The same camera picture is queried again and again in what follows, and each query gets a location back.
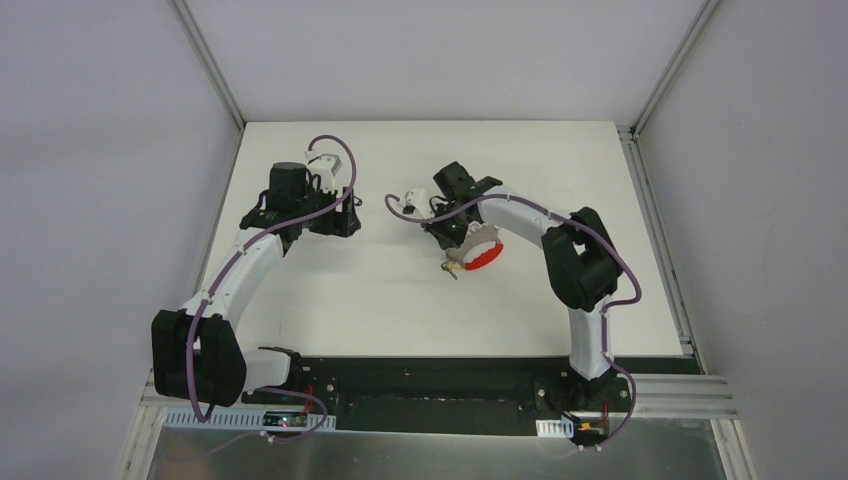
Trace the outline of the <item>yellow tagged key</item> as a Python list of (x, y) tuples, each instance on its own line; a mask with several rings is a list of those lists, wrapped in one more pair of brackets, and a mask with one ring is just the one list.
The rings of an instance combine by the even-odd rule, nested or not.
[(448, 273), (454, 280), (458, 279), (458, 275), (455, 273), (456, 265), (450, 261), (445, 261), (440, 265), (440, 268)]

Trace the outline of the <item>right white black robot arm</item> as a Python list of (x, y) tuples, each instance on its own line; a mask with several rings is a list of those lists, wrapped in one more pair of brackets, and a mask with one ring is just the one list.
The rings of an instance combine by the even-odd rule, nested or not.
[(440, 193), (417, 200), (407, 193), (406, 212), (420, 211), (424, 230), (449, 263), (481, 269), (503, 251), (502, 230), (540, 248), (549, 285), (568, 309), (572, 341), (567, 371), (569, 400), (583, 410), (607, 397), (615, 373), (603, 355), (608, 336), (602, 309), (616, 292), (622, 267), (599, 214), (584, 207), (567, 216), (517, 195), (499, 179), (474, 179), (452, 162), (433, 177)]

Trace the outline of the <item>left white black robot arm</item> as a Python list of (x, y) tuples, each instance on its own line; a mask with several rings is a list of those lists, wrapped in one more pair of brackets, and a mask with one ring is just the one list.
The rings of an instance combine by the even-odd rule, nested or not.
[(162, 310), (152, 321), (158, 394), (222, 407), (263, 387), (281, 404), (303, 396), (305, 378), (291, 368), (296, 352), (243, 347), (236, 330), (258, 288), (304, 231), (348, 238), (360, 229), (352, 193), (336, 182), (340, 168), (332, 154), (271, 167), (268, 188), (242, 217), (214, 276), (180, 309)]

